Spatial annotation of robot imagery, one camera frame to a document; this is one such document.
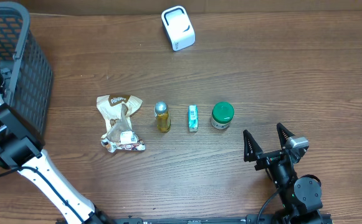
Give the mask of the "green lid white jar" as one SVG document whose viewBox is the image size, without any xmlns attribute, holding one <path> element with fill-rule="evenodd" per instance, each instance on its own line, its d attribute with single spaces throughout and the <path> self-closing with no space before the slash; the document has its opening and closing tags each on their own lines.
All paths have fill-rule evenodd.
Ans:
<svg viewBox="0 0 362 224">
<path fill-rule="evenodd" d="M 218 102 L 214 105 L 210 117 L 211 125 L 216 129 L 227 129 L 234 117 L 233 106 L 226 102 Z"/>
</svg>

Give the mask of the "brown snack package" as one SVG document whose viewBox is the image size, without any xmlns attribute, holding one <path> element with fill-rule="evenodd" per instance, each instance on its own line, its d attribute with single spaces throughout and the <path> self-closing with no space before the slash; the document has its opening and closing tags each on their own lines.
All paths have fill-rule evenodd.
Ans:
<svg viewBox="0 0 362 224">
<path fill-rule="evenodd" d="M 143 101 L 133 95 L 104 95 L 97 98 L 97 109 L 105 120 L 101 144 L 108 152 L 144 151 L 146 146 L 132 128 L 130 117 Z"/>
</svg>

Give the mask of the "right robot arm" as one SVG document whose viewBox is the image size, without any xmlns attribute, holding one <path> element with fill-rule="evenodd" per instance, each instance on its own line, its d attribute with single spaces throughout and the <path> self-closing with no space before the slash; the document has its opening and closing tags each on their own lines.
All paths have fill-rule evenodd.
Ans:
<svg viewBox="0 0 362 224">
<path fill-rule="evenodd" d="M 255 170 L 264 170 L 274 183 L 276 191 L 265 201 L 256 223 L 324 223 L 320 214 L 323 207 L 322 183 L 311 174 L 297 176 L 295 164 L 299 163 L 309 148 L 304 136 L 296 136 L 282 123 L 277 124 L 280 149 L 264 152 L 248 130 L 243 131 L 244 161 L 255 162 Z M 283 209 L 270 218 L 262 216 L 270 201 L 279 196 Z"/>
</svg>

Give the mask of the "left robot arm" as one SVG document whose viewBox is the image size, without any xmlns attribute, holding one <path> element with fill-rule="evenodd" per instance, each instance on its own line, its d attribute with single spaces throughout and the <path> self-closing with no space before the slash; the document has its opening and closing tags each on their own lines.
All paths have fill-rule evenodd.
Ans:
<svg viewBox="0 0 362 224">
<path fill-rule="evenodd" d="M 0 167 L 30 180 L 63 214 L 66 223 L 113 223 L 61 174 L 39 132 L 2 98 L 0 72 Z"/>
</svg>

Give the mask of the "yellow bottle with silver cap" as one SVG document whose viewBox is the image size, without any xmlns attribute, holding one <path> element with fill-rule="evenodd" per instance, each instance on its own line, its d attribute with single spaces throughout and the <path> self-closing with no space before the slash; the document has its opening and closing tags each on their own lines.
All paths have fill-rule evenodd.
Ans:
<svg viewBox="0 0 362 224">
<path fill-rule="evenodd" d="M 154 108 L 156 125 L 160 132 L 167 133 L 171 127 L 168 106 L 164 101 L 159 101 Z"/>
</svg>

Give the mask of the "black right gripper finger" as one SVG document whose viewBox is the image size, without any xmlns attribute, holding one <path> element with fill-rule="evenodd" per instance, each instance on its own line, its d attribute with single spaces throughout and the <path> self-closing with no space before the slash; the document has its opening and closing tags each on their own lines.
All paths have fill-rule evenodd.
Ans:
<svg viewBox="0 0 362 224">
<path fill-rule="evenodd" d="M 277 123 L 277 132 L 278 132 L 281 148 L 282 149 L 291 149 L 293 139 L 289 139 L 289 138 L 293 137 L 294 134 L 291 131 L 289 131 L 282 123 Z"/>
<path fill-rule="evenodd" d="M 245 162 L 253 162 L 256 161 L 261 154 L 263 154 L 263 150 L 255 141 L 253 136 L 248 130 L 243 131 L 244 137 L 244 161 Z"/>
</svg>

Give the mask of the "teal white small packet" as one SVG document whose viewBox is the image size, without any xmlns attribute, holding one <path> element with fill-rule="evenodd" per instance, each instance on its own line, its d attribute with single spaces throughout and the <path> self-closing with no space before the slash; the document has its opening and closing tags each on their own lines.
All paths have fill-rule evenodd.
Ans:
<svg viewBox="0 0 362 224">
<path fill-rule="evenodd" d="M 198 131 L 198 107 L 196 105 L 189 105 L 188 128 L 190 132 Z"/>
</svg>

